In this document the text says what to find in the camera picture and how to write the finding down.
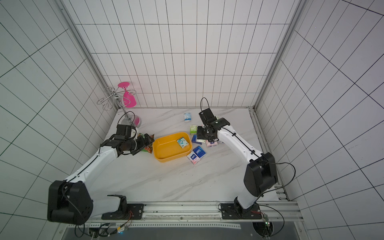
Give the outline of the dark blue tissue pack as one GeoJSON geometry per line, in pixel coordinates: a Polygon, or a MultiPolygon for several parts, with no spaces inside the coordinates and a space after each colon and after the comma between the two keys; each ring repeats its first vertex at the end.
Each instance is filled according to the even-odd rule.
{"type": "Polygon", "coordinates": [[[199,145],[202,144],[202,142],[200,142],[200,141],[197,139],[197,135],[193,135],[192,142],[195,143],[195,144],[199,144],[199,145]]]}
{"type": "Polygon", "coordinates": [[[193,149],[195,155],[199,157],[200,159],[203,158],[206,155],[206,152],[202,149],[202,147],[197,146],[193,149]]]}

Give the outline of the dark blue tissue pack front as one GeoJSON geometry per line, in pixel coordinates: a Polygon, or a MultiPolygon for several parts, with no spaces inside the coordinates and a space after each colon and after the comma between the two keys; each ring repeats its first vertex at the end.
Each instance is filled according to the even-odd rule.
{"type": "Polygon", "coordinates": [[[197,146],[193,149],[195,155],[199,157],[200,159],[203,158],[206,155],[206,152],[202,149],[202,147],[197,146]]]}

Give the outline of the yellow plastic storage box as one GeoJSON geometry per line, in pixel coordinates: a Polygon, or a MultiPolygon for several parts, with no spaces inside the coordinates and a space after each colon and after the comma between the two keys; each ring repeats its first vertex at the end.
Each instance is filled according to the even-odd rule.
{"type": "Polygon", "coordinates": [[[153,153],[159,162],[165,163],[186,157],[191,153],[192,147],[193,145],[189,135],[185,132],[179,132],[157,138],[153,143],[153,153]],[[185,147],[181,147],[178,142],[180,139],[184,139],[188,144],[185,147]]]}

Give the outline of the pink white tissue pack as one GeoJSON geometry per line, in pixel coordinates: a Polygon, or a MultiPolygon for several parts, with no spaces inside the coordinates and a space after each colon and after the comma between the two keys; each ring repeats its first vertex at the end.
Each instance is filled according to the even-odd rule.
{"type": "Polygon", "coordinates": [[[187,158],[191,161],[193,165],[197,164],[201,159],[196,155],[195,152],[191,151],[190,154],[187,155],[187,158]]]}

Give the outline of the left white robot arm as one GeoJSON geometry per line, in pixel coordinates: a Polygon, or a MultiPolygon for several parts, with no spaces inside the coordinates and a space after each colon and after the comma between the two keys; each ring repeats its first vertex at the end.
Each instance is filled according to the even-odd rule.
{"type": "Polygon", "coordinates": [[[103,170],[121,155],[134,156],[154,143],[148,134],[139,135],[134,126],[117,125],[117,131],[103,141],[97,152],[65,180],[49,187],[47,219],[50,222],[83,225],[89,218],[126,219],[130,214],[127,198],[108,195],[96,199],[90,191],[103,170]]]}

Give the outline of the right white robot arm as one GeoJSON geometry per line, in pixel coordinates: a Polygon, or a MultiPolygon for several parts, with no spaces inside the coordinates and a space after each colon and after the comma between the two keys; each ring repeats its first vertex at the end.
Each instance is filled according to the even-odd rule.
{"type": "Polygon", "coordinates": [[[240,160],[246,163],[243,191],[232,204],[222,204],[227,219],[261,219],[262,214],[256,204],[257,198],[278,182],[275,158],[271,153],[263,153],[241,137],[230,123],[220,118],[204,126],[198,126],[197,138],[219,140],[229,147],[240,160]]]}

